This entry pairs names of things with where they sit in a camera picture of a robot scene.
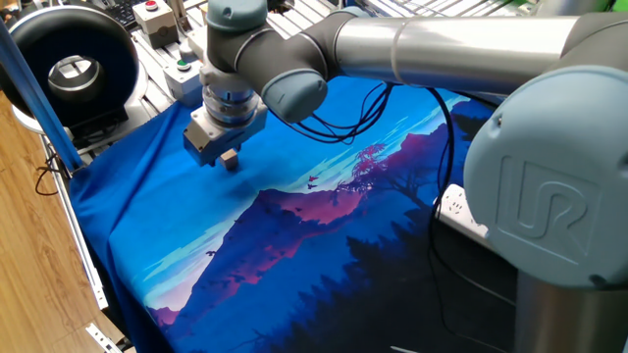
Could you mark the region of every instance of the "red button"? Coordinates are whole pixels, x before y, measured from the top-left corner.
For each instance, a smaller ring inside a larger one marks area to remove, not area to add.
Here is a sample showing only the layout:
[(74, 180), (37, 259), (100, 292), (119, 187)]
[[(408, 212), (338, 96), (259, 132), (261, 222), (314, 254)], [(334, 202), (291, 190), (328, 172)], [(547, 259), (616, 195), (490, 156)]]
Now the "red button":
[(153, 0), (146, 1), (146, 4), (144, 4), (144, 5), (146, 6), (146, 10), (148, 10), (148, 11), (155, 11), (159, 7), (157, 5), (157, 2), (153, 1)]

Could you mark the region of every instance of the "robotic arm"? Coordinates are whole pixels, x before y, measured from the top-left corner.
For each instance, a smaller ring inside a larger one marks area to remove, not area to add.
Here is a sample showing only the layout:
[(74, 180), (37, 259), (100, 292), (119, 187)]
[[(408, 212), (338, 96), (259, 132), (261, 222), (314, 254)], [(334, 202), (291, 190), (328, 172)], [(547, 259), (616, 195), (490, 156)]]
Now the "robotic arm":
[(534, 279), (519, 285), (516, 352), (621, 350), (628, 14), (382, 19), (346, 8), (289, 40), (266, 15), (264, 0), (209, 2), (204, 107), (184, 133), (199, 164), (239, 148), (269, 109), (288, 124), (308, 118), (335, 76), (508, 95), (474, 138), (464, 181), (495, 250)]

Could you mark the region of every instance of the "pink mountain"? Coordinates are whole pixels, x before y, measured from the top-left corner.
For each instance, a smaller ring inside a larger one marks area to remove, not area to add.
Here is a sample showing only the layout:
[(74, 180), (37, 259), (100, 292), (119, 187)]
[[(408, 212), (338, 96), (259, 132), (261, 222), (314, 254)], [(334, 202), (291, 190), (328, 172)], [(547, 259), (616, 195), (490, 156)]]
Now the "pink mountain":
[(361, 217), (361, 212), (354, 212), (361, 199), (360, 194), (347, 191), (261, 191), (234, 220), (175, 324), (163, 328), (165, 333), (188, 335), (192, 323), (235, 295), (242, 284), (256, 284), (273, 266), (293, 257), (305, 239), (334, 232)]
[(178, 311), (172, 311), (168, 307), (161, 309), (148, 308), (148, 313), (159, 327), (162, 327), (164, 325), (172, 325), (177, 318), (177, 315), (179, 314)]

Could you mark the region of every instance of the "ur logo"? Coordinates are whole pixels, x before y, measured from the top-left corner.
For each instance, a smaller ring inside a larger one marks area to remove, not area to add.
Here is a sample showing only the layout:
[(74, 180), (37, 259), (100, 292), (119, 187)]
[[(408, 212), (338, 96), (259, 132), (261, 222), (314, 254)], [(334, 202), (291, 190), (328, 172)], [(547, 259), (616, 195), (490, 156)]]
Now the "ur logo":
[(503, 234), (577, 264), (589, 253), (600, 195), (590, 181), (505, 157), (497, 227)]

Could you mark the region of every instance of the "mountain print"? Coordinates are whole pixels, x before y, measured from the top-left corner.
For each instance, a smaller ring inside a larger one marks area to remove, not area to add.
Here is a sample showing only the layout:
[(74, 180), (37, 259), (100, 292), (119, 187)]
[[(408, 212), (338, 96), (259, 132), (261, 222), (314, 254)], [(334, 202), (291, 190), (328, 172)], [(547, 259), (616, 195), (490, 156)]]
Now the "mountain print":
[[(451, 112), (451, 182), (462, 184), (470, 141), (492, 111), (458, 100)], [(218, 245), (199, 242), (190, 250), (203, 265), (183, 306), (153, 309), (145, 302), (173, 348), (327, 353), (391, 352), (395, 345), (421, 353), (491, 352), (452, 338), (440, 325), (427, 263), (427, 223), (447, 140), (437, 117), (424, 133), (400, 129), (395, 139), (347, 152), (337, 172), (331, 164), (290, 187), (257, 190), (245, 209), (223, 221)], [(493, 305), (476, 303), (493, 313), (501, 327), (495, 331), (509, 332), (514, 313)], [(455, 320), (473, 327), (469, 318)], [(512, 337), (489, 339), (509, 349)]]

